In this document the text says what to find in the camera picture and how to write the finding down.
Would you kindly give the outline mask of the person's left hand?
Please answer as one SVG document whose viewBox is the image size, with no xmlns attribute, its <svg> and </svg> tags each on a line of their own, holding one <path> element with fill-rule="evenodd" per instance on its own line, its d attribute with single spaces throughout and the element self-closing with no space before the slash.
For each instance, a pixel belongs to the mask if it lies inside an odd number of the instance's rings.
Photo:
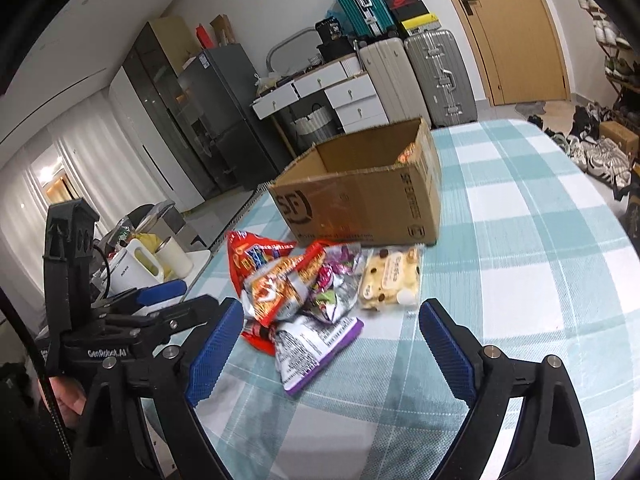
<svg viewBox="0 0 640 480">
<path fill-rule="evenodd" d="M 51 377 L 49 382 L 65 426 L 76 428 L 87 402 L 84 388 L 77 380 L 67 377 Z"/>
</svg>

